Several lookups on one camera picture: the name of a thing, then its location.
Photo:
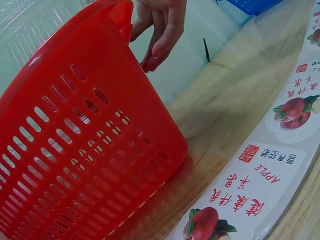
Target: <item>wooden table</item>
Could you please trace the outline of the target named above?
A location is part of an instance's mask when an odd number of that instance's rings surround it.
[[[115,239],[163,240],[249,136],[297,63],[314,0],[285,0],[253,18],[168,106],[189,158]],[[320,162],[269,240],[318,240]]]

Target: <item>red chinese text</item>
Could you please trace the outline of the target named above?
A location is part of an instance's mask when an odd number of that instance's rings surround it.
[[[271,171],[268,171],[268,169],[261,164],[254,170],[259,172],[262,177],[264,177],[268,182],[272,184],[280,181],[280,179],[276,175],[272,174]]]
[[[307,77],[305,80],[306,80],[306,83],[308,84],[308,83],[311,83],[311,80],[312,80],[312,78],[313,78],[313,76],[310,76],[309,75],[309,77]]]
[[[290,99],[295,95],[296,92],[295,90],[292,90],[292,91],[287,91],[286,93],[288,94],[288,98]]]
[[[215,200],[217,200],[221,195],[221,191],[217,191],[217,189],[213,189],[213,194],[212,196],[210,197],[210,203],[213,203]]]
[[[301,85],[301,82],[302,82],[302,79],[298,78],[297,80],[294,81],[293,84],[294,84],[295,87],[299,87]]]
[[[247,198],[245,196],[240,196],[238,195],[238,200],[236,201],[236,203],[234,204],[234,212],[240,210],[244,205],[245,203],[250,199],[250,198]]]
[[[234,175],[230,175],[230,177],[227,178],[227,182],[226,184],[224,185],[226,188],[230,188],[233,181],[237,180],[238,179],[238,176],[237,174],[234,174]]]
[[[316,90],[317,86],[318,86],[318,82],[310,84],[310,90],[312,91]]]
[[[245,211],[248,216],[253,215],[255,217],[262,212],[262,208],[265,203],[260,203],[257,199],[252,199],[252,202],[253,203],[251,204],[251,208]]]
[[[228,195],[229,195],[229,193],[227,193],[224,197],[220,198],[219,206],[225,206],[232,201],[231,200],[232,195],[230,195],[229,197],[228,197]]]
[[[304,88],[300,87],[300,90],[297,93],[298,93],[298,95],[301,95],[301,94],[305,93],[305,91],[307,91],[306,87],[304,87]]]
[[[240,179],[240,186],[238,186],[238,190],[242,191],[243,189],[245,189],[245,185],[250,182],[250,180],[248,180],[248,178],[249,178],[249,175],[246,176],[245,179]]]

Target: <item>white wall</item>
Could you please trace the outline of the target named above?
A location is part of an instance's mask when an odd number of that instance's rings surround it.
[[[224,1],[188,0],[184,35],[169,58],[147,74],[165,104],[170,103],[207,64],[203,38],[214,57],[249,19],[245,13]],[[148,29],[130,47],[141,61],[148,48],[153,28]]]

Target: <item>red plastic basket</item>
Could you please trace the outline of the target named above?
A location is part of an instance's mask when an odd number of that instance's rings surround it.
[[[128,47],[133,4],[98,0],[0,99],[0,231],[107,237],[172,176],[186,142]]]

